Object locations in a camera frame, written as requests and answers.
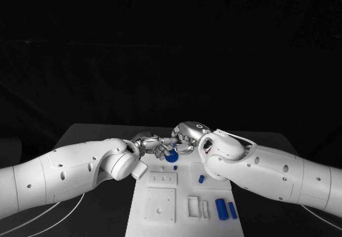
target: robotic hand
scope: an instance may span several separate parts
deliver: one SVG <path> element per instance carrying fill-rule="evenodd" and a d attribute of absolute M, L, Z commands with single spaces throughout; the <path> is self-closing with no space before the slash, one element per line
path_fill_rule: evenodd
<path fill-rule="evenodd" d="M 277 201 L 315 207 L 342 217 L 342 170 L 317 164 L 198 122 L 182 122 L 172 137 L 179 154 L 199 153 L 208 174 Z M 250 145 L 241 145 L 241 139 Z"/>
<path fill-rule="evenodd" d="M 108 179 L 131 174 L 139 180 L 147 171 L 146 153 L 160 159 L 170 155 L 176 138 L 140 133 L 61 147 L 29 162 L 0 169 L 0 219 L 35 206 L 65 201 Z"/>

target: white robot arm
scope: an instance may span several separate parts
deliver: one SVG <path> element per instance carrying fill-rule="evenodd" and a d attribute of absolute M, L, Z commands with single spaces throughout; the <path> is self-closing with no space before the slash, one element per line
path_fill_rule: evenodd
<path fill-rule="evenodd" d="M 172 136 L 188 142 L 180 154 L 198 149 L 205 170 L 215 179 L 229 179 L 266 198 L 307 205 L 342 217 L 341 169 L 258 146 L 219 129 L 212 132 L 198 122 L 180 123 Z M 242 146 L 237 138 L 251 145 Z"/>
<path fill-rule="evenodd" d="M 61 147 L 29 162 L 0 169 L 0 219 L 35 206 L 65 201 L 108 179 L 147 171 L 146 153 L 163 158 L 175 138 L 144 133 L 133 141 L 117 138 Z"/>

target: white platform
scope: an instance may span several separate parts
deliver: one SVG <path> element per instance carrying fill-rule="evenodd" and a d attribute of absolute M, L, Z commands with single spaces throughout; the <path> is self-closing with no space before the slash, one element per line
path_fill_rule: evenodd
<path fill-rule="evenodd" d="M 128 224 L 126 237 L 242 237 L 242 228 L 238 216 L 238 207 L 235 206 L 237 219 L 232 219 L 228 202 L 234 202 L 229 181 L 215 180 L 203 171 L 203 183 L 196 183 L 201 173 L 201 159 L 196 151 L 189 155 L 179 155 L 178 161 L 169 163 L 160 161 L 153 155 L 146 154 L 141 161 L 147 164 L 149 170 L 143 178 L 136 182 L 133 195 Z M 178 173 L 176 186 L 154 186 L 149 182 L 150 172 L 162 172 L 160 166 L 165 167 L 165 173 Z M 146 207 L 149 198 L 149 188 L 165 188 L 175 190 L 175 222 L 156 222 L 146 219 Z M 198 202 L 206 201 L 209 219 L 188 218 L 188 197 L 198 197 Z M 222 198 L 227 203 L 229 219 L 221 221 L 218 217 L 215 200 Z"/>

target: gray table surface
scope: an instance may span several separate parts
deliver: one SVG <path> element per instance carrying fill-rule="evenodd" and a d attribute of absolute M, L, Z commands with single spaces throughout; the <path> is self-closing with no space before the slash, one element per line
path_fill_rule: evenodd
<path fill-rule="evenodd" d="M 101 141 L 107 138 L 131 139 L 141 131 L 150 131 L 162 137 L 169 137 L 173 128 L 124 125 L 75 124 L 65 132 L 55 148 L 87 141 Z M 258 145 L 273 147 L 296 154 L 287 138 L 271 132 L 227 131 Z M 89 191 L 82 202 L 68 218 L 39 237 L 123 237 L 126 233 L 130 205 L 136 180 L 128 176 L 121 181 L 105 181 Z M 245 237 L 251 236 L 320 236 L 341 237 L 341 231 L 320 221 L 302 206 L 270 200 L 232 183 L 235 206 Z M 56 208 L 27 226 L 4 236 L 23 237 L 35 234 L 53 225 L 69 213 L 79 197 L 64 201 Z M 35 207 L 0 220 L 0 233 L 20 225 L 39 215 L 52 205 Z"/>

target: blue object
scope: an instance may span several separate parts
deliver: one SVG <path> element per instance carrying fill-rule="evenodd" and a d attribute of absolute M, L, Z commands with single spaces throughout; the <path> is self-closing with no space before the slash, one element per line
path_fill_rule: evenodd
<path fill-rule="evenodd" d="M 170 150 L 169 153 L 170 153 L 170 155 L 166 156 L 166 160 L 167 160 L 169 162 L 175 162 L 175 161 L 178 160 L 178 153 L 176 153 L 175 150 Z"/>
<path fill-rule="evenodd" d="M 215 204 L 216 204 L 216 209 L 218 209 L 218 214 L 219 214 L 219 219 L 221 220 L 228 220 L 228 212 L 227 212 L 227 204 L 225 204 L 225 200 L 216 199 L 215 200 Z"/>
<path fill-rule="evenodd" d="M 199 180 L 198 180 L 198 182 L 199 182 L 199 183 L 203 183 L 203 179 L 205 179 L 205 176 L 201 175 L 201 176 L 199 176 Z"/>
<path fill-rule="evenodd" d="M 237 213 L 235 213 L 234 204 L 232 204 L 232 202 L 229 202 L 228 204 L 229 204 L 231 216 L 232 216 L 234 219 L 237 219 Z"/>

